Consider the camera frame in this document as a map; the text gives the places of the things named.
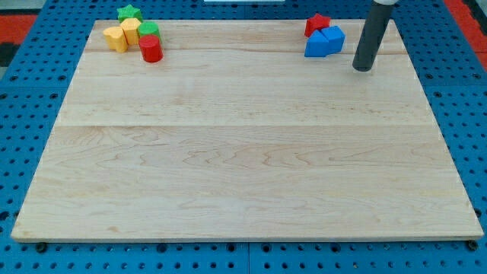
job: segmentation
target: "wooden board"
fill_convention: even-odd
[[[12,232],[25,242],[417,241],[483,235],[391,23],[352,68],[304,21],[159,21],[164,60],[98,21]]]

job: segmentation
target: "red surface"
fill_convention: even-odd
[[[37,15],[0,15],[0,43],[22,44]]]
[[[487,36],[480,30],[480,25],[470,14],[470,9],[462,0],[444,0],[445,5],[455,18],[465,38],[487,70]]]
[[[164,56],[159,37],[153,34],[140,37],[138,46],[142,52],[142,58],[144,58],[146,62],[157,62]]]
[[[310,37],[315,30],[321,30],[325,27],[329,27],[331,18],[323,16],[321,14],[315,14],[313,17],[306,20],[306,30],[304,35]]]

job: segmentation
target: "toy block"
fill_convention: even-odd
[[[117,8],[119,13],[119,22],[122,23],[127,18],[137,18],[139,21],[143,22],[142,13],[140,12],[140,8],[136,8],[131,4],[128,4],[124,8]]]
[[[159,37],[154,34],[144,35],[138,40],[142,58],[146,62],[157,62],[164,57]]]
[[[120,24],[129,45],[138,45],[137,29],[140,24],[141,22],[137,18],[127,18]]]
[[[321,14],[315,14],[313,17],[306,20],[306,29],[304,35],[310,37],[315,30],[321,30],[325,27],[329,27],[331,18],[323,16]]]
[[[328,53],[328,39],[319,30],[315,30],[306,42],[304,57],[325,57]]]
[[[329,54],[342,51],[345,34],[339,26],[324,28],[320,31],[329,41]]]
[[[159,33],[159,26],[154,22],[144,22],[138,26],[138,35],[142,38],[145,35],[155,35],[161,39],[161,34]]]
[[[127,51],[129,45],[123,34],[122,27],[109,27],[103,31],[108,48],[116,50],[118,53]]]

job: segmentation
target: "green star block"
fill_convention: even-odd
[[[139,21],[142,22],[142,13],[140,12],[140,8],[135,8],[131,4],[128,4],[124,8],[117,8],[119,12],[119,21],[122,23],[127,18],[137,18]]]

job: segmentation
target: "red star block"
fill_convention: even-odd
[[[329,27],[329,21],[331,18],[323,16],[321,14],[315,14],[313,17],[306,20],[306,30],[304,35],[310,37],[315,30],[321,30],[325,27]]]

